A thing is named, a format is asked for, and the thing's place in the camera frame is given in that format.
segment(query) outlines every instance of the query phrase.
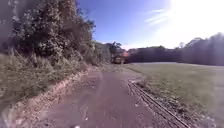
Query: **dirt road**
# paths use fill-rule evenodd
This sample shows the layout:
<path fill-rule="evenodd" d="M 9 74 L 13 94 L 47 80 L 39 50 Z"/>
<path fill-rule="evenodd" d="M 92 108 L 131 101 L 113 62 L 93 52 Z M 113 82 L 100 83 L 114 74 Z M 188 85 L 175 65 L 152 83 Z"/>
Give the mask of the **dirt road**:
<path fill-rule="evenodd" d="M 63 102 L 44 110 L 32 128 L 175 128 L 140 100 L 127 81 L 136 74 L 90 73 Z"/>

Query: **tree line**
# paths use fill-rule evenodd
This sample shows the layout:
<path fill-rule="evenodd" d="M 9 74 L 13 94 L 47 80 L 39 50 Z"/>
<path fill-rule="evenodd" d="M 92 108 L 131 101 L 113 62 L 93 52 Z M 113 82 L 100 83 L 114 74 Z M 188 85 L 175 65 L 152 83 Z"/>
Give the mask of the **tree line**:
<path fill-rule="evenodd" d="M 126 63 L 179 62 L 201 65 L 224 66 L 224 35 L 218 33 L 210 38 L 195 38 L 186 45 L 167 49 L 163 46 L 130 49 Z"/>

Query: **sun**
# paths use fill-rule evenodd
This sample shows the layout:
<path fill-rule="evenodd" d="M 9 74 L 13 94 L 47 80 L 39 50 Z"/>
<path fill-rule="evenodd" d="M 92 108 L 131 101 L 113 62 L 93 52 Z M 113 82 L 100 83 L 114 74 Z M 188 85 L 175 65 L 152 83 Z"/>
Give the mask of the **sun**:
<path fill-rule="evenodd" d="M 177 46 L 195 37 L 224 32 L 223 5 L 224 0 L 170 0 L 169 9 L 148 19 L 153 25 L 159 23 L 154 41 Z"/>

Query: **blue sky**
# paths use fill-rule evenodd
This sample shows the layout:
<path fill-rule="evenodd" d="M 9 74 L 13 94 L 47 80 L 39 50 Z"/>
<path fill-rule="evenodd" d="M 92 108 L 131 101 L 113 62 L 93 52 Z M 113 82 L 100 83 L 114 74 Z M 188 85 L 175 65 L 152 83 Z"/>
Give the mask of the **blue sky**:
<path fill-rule="evenodd" d="M 180 42 L 187 43 L 194 37 L 208 37 L 224 30 L 224 27 L 220 26 L 223 20 L 218 24 L 207 20 L 213 13 L 224 11 L 221 6 L 217 7 L 223 5 L 220 3 L 222 0 L 207 1 L 80 0 L 79 4 L 84 11 L 88 10 L 89 18 L 95 21 L 94 39 L 97 41 L 116 41 L 126 49 L 156 45 L 173 48 Z M 213 30 L 205 33 L 206 28 Z"/>

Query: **green grass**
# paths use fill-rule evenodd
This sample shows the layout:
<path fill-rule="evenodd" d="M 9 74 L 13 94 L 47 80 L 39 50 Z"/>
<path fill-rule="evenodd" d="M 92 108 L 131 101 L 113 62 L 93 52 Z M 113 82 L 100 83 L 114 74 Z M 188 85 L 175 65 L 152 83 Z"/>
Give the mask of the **green grass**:
<path fill-rule="evenodd" d="M 142 73 L 147 87 L 160 96 L 179 101 L 190 111 L 208 114 L 214 87 L 222 86 L 224 67 L 178 63 L 136 63 L 127 68 Z"/>

